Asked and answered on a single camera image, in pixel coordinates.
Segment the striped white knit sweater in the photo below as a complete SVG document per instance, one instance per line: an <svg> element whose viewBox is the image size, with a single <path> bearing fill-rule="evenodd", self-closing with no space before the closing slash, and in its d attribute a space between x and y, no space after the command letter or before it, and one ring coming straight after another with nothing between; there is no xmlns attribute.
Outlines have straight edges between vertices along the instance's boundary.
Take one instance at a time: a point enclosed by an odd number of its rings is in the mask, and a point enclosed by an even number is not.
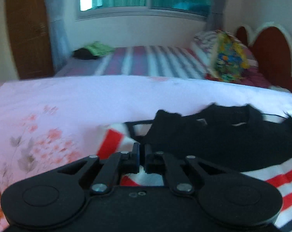
<svg viewBox="0 0 292 232"><path fill-rule="evenodd" d="M131 151L137 142L179 159L196 156L265 181L279 190L283 207L276 221L292 231L292 117L265 114L251 105L211 104L182 116L160 110L153 120L100 128L98 156Z"/></svg>

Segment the green and black clothes pile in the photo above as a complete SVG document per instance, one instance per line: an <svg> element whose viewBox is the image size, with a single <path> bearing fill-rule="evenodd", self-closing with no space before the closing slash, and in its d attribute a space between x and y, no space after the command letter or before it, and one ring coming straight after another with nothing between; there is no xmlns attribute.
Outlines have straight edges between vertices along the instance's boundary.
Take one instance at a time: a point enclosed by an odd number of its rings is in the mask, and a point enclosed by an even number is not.
<svg viewBox="0 0 292 232"><path fill-rule="evenodd" d="M79 60L96 60L114 52L114 48L95 41L82 48L79 48L72 53L72 57Z"/></svg>

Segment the pink floral bed quilt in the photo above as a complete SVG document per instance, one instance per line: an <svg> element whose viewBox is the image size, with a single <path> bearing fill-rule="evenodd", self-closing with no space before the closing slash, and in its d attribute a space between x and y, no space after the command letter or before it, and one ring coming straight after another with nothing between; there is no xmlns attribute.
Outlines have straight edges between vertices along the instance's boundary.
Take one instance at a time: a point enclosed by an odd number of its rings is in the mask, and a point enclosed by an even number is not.
<svg viewBox="0 0 292 232"><path fill-rule="evenodd" d="M15 182L98 156L101 127L153 120L160 110L189 116L211 104L292 117L291 93L222 82L102 76L0 83L0 199ZM0 205L0 231L7 227Z"/></svg>

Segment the striped bed sheet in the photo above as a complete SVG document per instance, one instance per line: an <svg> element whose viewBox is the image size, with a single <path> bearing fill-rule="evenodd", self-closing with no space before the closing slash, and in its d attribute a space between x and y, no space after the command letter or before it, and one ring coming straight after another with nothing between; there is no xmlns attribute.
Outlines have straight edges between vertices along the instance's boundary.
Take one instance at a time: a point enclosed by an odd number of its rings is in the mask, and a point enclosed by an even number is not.
<svg viewBox="0 0 292 232"><path fill-rule="evenodd" d="M206 68L190 49L162 46L116 48L96 60L70 58L56 77L138 75L204 79Z"/></svg>

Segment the colourful cartoon pillow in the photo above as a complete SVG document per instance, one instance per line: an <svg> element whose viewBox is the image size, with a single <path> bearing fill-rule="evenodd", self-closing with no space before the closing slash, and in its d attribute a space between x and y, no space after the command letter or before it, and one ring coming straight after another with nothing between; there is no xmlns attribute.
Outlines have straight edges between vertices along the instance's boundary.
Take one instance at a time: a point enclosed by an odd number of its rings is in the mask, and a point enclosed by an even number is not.
<svg viewBox="0 0 292 232"><path fill-rule="evenodd" d="M244 45L228 32L217 31L208 75L220 82L239 82L249 68Z"/></svg>

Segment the striped pillow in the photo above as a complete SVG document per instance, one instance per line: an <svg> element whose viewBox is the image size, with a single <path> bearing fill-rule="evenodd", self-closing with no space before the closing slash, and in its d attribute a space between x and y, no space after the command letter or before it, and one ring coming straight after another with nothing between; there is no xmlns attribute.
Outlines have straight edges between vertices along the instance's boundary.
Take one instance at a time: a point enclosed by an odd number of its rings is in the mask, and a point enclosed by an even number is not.
<svg viewBox="0 0 292 232"><path fill-rule="evenodd" d="M198 32L191 42L195 53L206 71L210 71L218 57L220 30Z"/></svg>

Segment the red heart-shaped headboard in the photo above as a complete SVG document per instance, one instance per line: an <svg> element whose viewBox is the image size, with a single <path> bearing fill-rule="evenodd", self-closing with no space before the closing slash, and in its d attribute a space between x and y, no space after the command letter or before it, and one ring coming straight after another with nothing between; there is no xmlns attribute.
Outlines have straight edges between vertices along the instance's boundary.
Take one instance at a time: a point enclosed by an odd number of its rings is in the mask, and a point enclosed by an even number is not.
<svg viewBox="0 0 292 232"><path fill-rule="evenodd" d="M283 26L267 22L253 30L242 25L235 36L252 52L259 72L272 86L292 92L292 36Z"/></svg>

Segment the brown wooden door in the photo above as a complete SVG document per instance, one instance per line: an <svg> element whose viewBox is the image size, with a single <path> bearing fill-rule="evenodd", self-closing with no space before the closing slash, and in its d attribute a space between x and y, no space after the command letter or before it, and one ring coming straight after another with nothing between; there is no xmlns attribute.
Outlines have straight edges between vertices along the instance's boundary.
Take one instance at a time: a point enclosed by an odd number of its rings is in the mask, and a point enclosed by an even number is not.
<svg viewBox="0 0 292 232"><path fill-rule="evenodd" d="M5 0L7 30L21 80L54 76L44 0Z"/></svg>

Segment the pale blue left curtain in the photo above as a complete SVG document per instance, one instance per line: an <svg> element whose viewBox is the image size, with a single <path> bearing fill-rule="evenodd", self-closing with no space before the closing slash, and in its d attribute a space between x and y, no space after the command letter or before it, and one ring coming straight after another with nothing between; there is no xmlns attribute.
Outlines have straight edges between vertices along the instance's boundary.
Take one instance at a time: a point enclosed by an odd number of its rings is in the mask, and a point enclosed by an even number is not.
<svg viewBox="0 0 292 232"><path fill-rule="evenodd" d="M58 72L70 57L70 47L64 25L64 0L44 0L51 45L54 71Z"/></svg>

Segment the grey curtain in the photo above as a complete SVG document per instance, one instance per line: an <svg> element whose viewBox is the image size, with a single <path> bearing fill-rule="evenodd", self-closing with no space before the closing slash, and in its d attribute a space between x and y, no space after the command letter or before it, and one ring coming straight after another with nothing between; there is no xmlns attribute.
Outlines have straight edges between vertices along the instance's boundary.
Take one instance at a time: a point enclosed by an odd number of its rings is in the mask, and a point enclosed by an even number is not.
<svg viewBox="0 0 292 232"><path fill-rule="evenodd" d="M211 10L207 17L205 30L223 29L223 16L227 0L211 0Z"/></svg>

